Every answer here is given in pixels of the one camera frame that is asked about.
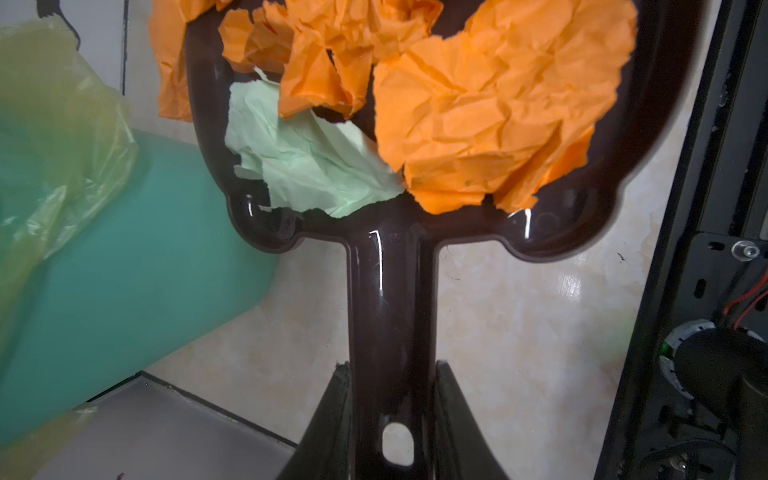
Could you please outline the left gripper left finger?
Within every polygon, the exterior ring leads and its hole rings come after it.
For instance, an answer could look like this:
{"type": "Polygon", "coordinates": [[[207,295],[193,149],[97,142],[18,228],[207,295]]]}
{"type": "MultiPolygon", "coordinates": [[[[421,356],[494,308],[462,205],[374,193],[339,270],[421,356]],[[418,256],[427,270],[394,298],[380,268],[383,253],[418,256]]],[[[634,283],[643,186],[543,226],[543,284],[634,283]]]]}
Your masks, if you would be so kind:
{"type": "Polygon", "coordinates": [[[277,479],[349,479],[351,421],[351,374],[345,362],[336,366],[306,432],[277,479]]]}

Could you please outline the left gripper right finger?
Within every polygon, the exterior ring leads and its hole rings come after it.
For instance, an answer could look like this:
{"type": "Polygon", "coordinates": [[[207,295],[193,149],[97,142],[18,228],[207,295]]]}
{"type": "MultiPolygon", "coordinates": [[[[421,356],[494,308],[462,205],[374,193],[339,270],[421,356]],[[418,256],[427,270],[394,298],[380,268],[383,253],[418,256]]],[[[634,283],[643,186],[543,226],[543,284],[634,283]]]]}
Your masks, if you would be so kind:
{"type": "Polygon", "coordinates": [[[436,479],[508,479],[447,361],[436,363],[434,427],[436,479]]]}

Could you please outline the dark brown dustpan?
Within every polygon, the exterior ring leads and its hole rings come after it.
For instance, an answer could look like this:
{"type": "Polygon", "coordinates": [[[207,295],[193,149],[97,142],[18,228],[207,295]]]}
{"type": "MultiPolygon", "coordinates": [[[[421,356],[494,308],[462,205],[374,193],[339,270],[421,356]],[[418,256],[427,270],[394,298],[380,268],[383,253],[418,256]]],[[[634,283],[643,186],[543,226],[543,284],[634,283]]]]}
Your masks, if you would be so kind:
{"type": "Polygon", "coordinates": [[[436,479],[434,385],[440,249],[500,242],[532,263],[564,259],[594,243],[617,213],[630,175],[660,142],[682,101],[706,16],[704,1],[640,1],[636,48],[619,98],[598,123],[588,165],[544,187],[536,207],[513,215],[491,202],[431,215],[400,195],[334,219],[319,210],[265,212],[261,181],[236,177],[224,143],[231,85],[222,55],[223,14],[192,21],[184,40],[191,110],[207,167],[229,217],[254,247],[284,253],[305,238],[347,251],[352,389],[349,479],[436,479]]]}

